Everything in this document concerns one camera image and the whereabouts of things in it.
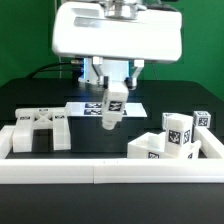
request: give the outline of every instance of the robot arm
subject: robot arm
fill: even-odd
[[[179,12],[147,9],[137,0],[67,2],[56,16],[53,51],[85,58],[79,81],[107,87],[103,127],[113,129],[122,120],[128,89],[136,88],[144,62],[170,63],[181,56],[181,26]],[[129,60],[136,67],[132,76]]]

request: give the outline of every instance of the black table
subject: black table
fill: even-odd
[[[65,106],[68,101],[101,100],[102,92],[80,89],[71,80],[15,79],[0,88],[0,127],[15,124],[17,108],[58,107]],[[116,139],[117,134],[122,133],[120,129],[125,133],[122,137],[126,141],[147,131],[160,132],[162,112],[192,115],[195,110],[205,110],[212,115],[211,131],[224,141],[224,103],[197,83],[140,81],[137,90],[130,93],[129,102],[141,102],[148,117],[124,119],[113,134],[105,135],[109,136],[108,139]],[[70,125],[79,123],[85,128],[87,121],[86,118],[70,119]],[[99,118],[94,122],[101,130]],[[82,144],[74,144],[78,150],[73,153],[10,153],[8,158],[111,158],[126,155],[122,144],[119,149],[112,146],[107,152],[97,151],[95,146],[89,150],[88,144],[84,148],[80,148]],[[0,222],[220,224],[224,222],[223,187],[223,184],[0,185]]]

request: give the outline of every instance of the white cube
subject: white cube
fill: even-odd
[[[195,127],[210,127],[211,115],[207,111],[194,111]]]
[[[189,150],[193,117],[173,114],[167,118],[165,152],[178,157],[180,150]]]

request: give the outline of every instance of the metal bracket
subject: metal bracket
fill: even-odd
[[[130,90],[134,90],[137,87],[137,78],[144,68],[144,60],[134,60],[134,68],[135,70],[133,74],[125,80],[126,85]]]

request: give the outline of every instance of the white plastic part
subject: white plastic part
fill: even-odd
[[[224,159],[224,145],[205,127],[194,128],[194,141],[200,140],[207,158]]]
[[[5,159],[12,149],[12,135],[15,126],[4,126],[0,131],[0,159]]]
[[[97,160],[0,160],[0,184],[93,183]]]
[[[65,110],[53,111],[54,150],[71,149],[71,137]]]
[[[179,12],[139,11],[137,20],[119,21],[105,18],[100,4],[68,2],[57,12],[52,48],[63,57],[173,62],[182,53],[181,26]]]
[[[13,152],[31,152],[33,131],[38,129],[53,129],[54,150],[71,149],[64,107],[17,109],[15,114],[17,123],[13,134]]]
[[[190,143],[189,149],[173,154],[165,148],[166,132],[161,134],[146,133],[128,143],[128,159],[197,159],[201,141]]]
[[[194,111],[194,126],[210,128],[211,115],[207,111]]]
[[[34,111],[20,110],[13,133],[13,152],[31,152],[33,142]]]
[[[102,126],[107,130],[114,129],[122,120],[128,89],[123,82],[111,82],[104,92],[102,102]]]
[[[210,159],[121,159],[94,166],[94,183],[220,183],[224,163]]]
[[[173,115],[174,113],[162,113],[162,129],[166,130],[167,125],[167,117]]]
[[[167,117],[165,149],[168,154],[178,157],[182,150],[189,150],[192,136],[193,117],[173,114]]]

